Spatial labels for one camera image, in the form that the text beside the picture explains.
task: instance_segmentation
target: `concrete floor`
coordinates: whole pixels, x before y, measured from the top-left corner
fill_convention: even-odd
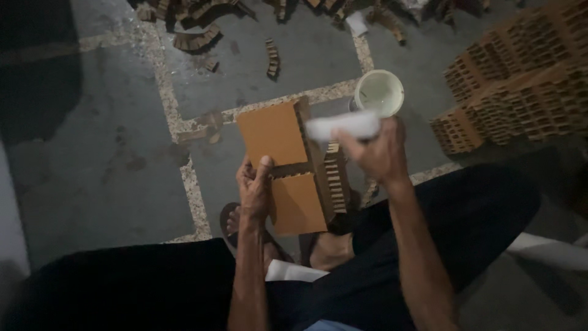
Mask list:
[[[217,144],[197,140],[187,148],[173,143],[177,132],[172,128],[190,130],[190,119],[208,111],[339,82],[352,85],[365,70],[366,58],[358,59],[350,33],[335,29],[330,18],[316,16],[304,3],[287,24],[277,24],[271,7],[259,0],[245,2],[259,22],[236,15],[217,19],[223,37],[206,55],[173,48],[162,24],[156,26],[162,39],[153,47],[152,40],[137,34],[144,25],[123,0],[61,0],[48,8],[31,4],[38,9],[31,16],[44,18],[51,10],[60,20],[40,19],[31,27],[17,15],[6,24],[11,29],[0,37],[2,51],[76,43],[119,29],[132,34],[117,46],[0,67],[0,130],[34,269],[80,250],[159,243],[194,233],[221,236],[220,210],[238,199],[234,173],[245,152],[238,127],[223,126]],[[365,40],[374,67],[394,72],[403,82],[400,115],[407,125],[411,174],[451,162],[500,161],[522,169],[546,192],[528,231],[571,242],[588,230],[562,203],[583,162],[575,148],[582,142],[489,145],[448,158],[427,124],[454,105],[441,72],[485,28],[515,11],[509,1],[493,2],[482,19],[458,11],[455,31],[435,21],[407,24],[405,47],[379,25],[370,27]],[[268,37],[282,60],[277,82],[265,77],[263,40]],[[153,60],[158,52],[163,62]],[[207,58],[220,61],[217,73],[202,68]],[[311,95],[311,100],[323,99]],[[347,101],[340,95],[315,102],[312,115],[346,112]],[[181,118],[174,119],[174,111]],[[193,172],[186,166],[189,160]],[[352,187],[363,191],[361,172],[353,165],[349,171]],[[191,184],[190,173],[198,179],[192,177]],[[196,183],[199,190],[193,192]],[[196,214],[208,222],[196,222],[195,228]],[[279,241],[299,254],[296,238]],[[465,330],[584,330],[588,325],[585,279],[506,254],[460,299]]]

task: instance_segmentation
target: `white bucket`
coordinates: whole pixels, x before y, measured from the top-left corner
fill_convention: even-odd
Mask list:
[[[386,70],[372,70],[359,80],[350,110],[374,111],[386,118],[396,114],[402,102],[404,88],[398,77]]]

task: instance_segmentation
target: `black trousers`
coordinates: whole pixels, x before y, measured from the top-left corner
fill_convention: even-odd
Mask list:
[[[457,292],[523,231],[540,194],[514,170],[479,165],[416,187]],[[356,257],[315,281],[267,282],[272,326],[328,319],[362,330],[414,329],[400,291],[387,201],[357,215]],[[222,239],[76,253],[35,272],[3,319],[6,330],[225,328],[235,260]]]

